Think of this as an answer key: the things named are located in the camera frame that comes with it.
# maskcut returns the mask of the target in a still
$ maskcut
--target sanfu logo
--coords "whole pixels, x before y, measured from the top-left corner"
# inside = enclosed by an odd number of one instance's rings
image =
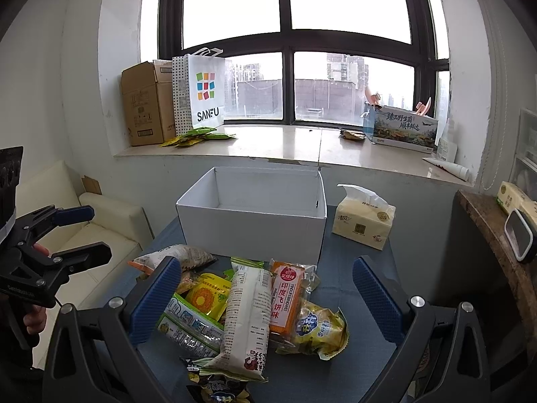
[[[212,117],[218,117],[219,110],[218,107],[211,107],[210,109],[203,110],[201,112],[198,112],[198,122],[208,120]]]
[[[214,72],[198,72],[196,74],[196,80],[198,81],[198,100],[214,98],[214,79]]]

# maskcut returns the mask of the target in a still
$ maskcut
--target table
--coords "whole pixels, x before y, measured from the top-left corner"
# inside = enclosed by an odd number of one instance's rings
[[[369,255],[386,277],[398,281],[389,241],[384,249],[375,250],[331,233],[336,208],[328,206],[327,224],[318,264],[321,284],[312,293],[311,301],[333,312],[341,308],[348,322],[350,340],[347,348],[331,361],[317,356],[278,355],[269,348],[263,376],[268,383],[249,385],[257,403],[305,401],[358,402],[382,371],[395,350],[386,341],[373,320],[352,281],[352,265],[361,255]],[[151,243],[144,253],[173,244],[185,243],[178,219],[174,219]],[[220,259],[208,270],[231,268],[229,258]],[[125,297],[135,285],[139,271],[125,265],[125,271],[114,287],[99,300],[103,305],[114,296]],[[179,360],[181,348],[156,330],[149,341],[138,346],[140,354],[175,402],[190,402],[186,386],[191,384]]]
[[[530,363],[537,354],[537,293],[531,275],[537,260],[529,265],[517,261],[505,237],[507,215],[500,209],[494,196],[457,191],[456,198],[487,241],[507,278],[524,325]]]

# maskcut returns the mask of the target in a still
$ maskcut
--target metal screw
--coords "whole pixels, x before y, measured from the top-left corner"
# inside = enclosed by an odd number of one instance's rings
[[[423,307],[425,305],[425,300],[420,296],[414,296],[410,299],[410,303],[416,307]]]
[[[474,310],[472,303],[468,303],[468,301],[463,301],[461,304],[461,307],[462,307],[462,310],[465,312],[472,312]]]
[[[71,303],[65,303],[61,308],[60,308],[60,312],[62,314],[68,314],[69,312],[72,311],[72,304]]]
[[[109,300],[108,305],[112,309],[116,309],[117,307],[120,307],[123,304],[123,298],[121,297],[114,297]]]

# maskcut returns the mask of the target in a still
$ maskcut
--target shopping bag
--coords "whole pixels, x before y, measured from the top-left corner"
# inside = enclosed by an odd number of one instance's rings
[[[222,50],[202,48],[173,58],[174,116],[177,135],[224,123],[226,60]]]

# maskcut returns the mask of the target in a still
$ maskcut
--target white cardboard box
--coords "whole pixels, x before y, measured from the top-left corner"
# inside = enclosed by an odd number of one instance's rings
[[[176,204],[186,243],[256,261],[316,264],[327,221],[317,170],[215,167]]]

